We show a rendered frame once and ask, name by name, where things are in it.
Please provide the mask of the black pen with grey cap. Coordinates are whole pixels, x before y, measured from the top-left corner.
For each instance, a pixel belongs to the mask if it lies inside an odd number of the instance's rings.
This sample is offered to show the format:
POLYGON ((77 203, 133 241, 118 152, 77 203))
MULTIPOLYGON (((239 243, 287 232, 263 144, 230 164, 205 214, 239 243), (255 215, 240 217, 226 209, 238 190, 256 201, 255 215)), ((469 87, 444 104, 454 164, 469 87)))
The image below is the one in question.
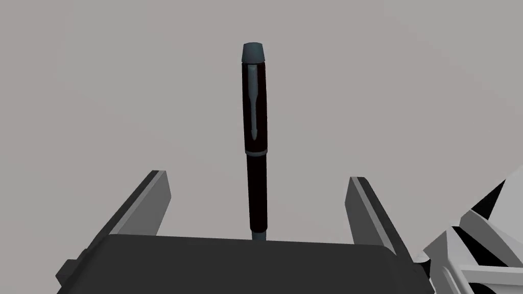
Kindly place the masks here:
POLYGON ((268 228, 267 85, 264 49, 258 42, 248 42, 243 45, 242 97, 250 231, 252 239, 266 240, 268 228))

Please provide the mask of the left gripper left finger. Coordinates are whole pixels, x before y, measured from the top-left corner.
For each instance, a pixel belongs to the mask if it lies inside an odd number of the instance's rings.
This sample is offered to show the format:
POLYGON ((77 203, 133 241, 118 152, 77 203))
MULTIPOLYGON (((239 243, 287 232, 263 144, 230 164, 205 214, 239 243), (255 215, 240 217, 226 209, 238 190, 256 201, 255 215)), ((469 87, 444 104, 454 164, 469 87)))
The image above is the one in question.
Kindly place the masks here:
POLYGON ((94 237, 86 251, 93 250, 110 234, 149 235, 158 233, 171 201, 165 170, 153 170, 94 237))

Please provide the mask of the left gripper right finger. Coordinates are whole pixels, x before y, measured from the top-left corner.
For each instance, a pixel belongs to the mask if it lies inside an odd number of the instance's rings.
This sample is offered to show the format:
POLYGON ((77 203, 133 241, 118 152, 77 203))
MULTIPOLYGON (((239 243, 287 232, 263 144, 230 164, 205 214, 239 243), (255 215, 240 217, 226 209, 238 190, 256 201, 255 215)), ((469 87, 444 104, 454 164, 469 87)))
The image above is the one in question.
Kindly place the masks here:
POLYGON ((354 244, 381 246, 400 258, 411 257, 366 178, 350 177, 345 209, 354 244))

